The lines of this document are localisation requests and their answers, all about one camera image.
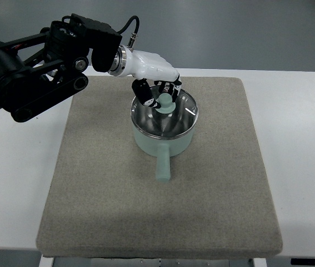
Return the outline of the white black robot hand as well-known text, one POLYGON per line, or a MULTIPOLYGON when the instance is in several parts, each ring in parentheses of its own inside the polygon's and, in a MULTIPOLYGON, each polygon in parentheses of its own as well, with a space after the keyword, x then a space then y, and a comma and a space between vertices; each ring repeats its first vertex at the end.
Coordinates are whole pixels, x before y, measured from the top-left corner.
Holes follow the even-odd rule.
POLYGON ((174 103, 180 93, 182 82, 178 71, 164 58, 156 53, 133 50, 120 45, 108 73, 116 77, 133 76, 133 92, 143 105, 155 109, 163 109, 154 98, 148 80, 158 85, 160 94, 167 93, 174 103))

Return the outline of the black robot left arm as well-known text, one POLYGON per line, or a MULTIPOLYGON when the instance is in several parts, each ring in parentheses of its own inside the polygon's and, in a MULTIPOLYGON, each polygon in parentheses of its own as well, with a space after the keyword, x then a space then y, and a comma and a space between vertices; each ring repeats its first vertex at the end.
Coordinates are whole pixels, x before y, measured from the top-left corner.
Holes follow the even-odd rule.
POLYGON ((107 72, 122 36, 110 25, 71 14, 39 34, 0 41, 0 109, 26 122, 85 89, 89 65, 107 72))

